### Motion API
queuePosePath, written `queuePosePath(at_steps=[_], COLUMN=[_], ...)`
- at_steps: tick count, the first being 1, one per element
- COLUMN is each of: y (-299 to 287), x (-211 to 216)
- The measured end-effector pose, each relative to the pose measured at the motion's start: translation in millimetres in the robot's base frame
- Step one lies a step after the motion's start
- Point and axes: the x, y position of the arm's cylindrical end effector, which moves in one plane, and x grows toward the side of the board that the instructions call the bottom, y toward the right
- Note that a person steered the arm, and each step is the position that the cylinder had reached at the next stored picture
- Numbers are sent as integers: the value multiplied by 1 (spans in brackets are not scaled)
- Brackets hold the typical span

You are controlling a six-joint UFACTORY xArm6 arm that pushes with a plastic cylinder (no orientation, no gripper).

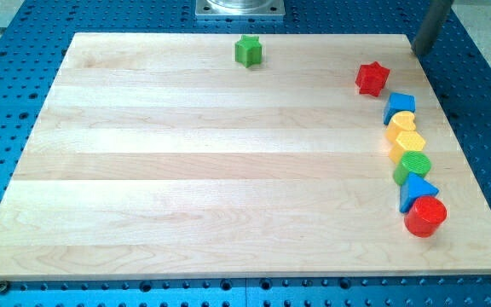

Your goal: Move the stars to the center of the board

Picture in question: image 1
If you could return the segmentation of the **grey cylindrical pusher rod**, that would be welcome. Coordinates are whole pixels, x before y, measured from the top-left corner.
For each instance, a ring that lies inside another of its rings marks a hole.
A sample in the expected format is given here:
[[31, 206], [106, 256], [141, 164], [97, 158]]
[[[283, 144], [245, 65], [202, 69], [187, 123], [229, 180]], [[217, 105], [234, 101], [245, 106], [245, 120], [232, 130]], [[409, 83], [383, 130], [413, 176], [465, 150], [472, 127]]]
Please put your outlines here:
[[450, 13], [454, 0], [431, 0], [425, 17], [411, 45], [416, 56], [425, 56], [432, 50]]

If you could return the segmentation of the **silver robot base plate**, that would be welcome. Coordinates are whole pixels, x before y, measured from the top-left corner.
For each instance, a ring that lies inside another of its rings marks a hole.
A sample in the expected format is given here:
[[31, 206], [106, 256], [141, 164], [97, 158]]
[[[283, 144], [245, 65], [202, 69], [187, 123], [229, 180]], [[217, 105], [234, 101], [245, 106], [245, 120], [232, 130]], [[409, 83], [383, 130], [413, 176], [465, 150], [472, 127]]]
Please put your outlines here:
[[200, 18], [275, 17], [286, 14], [284, 0], [195, 0]]

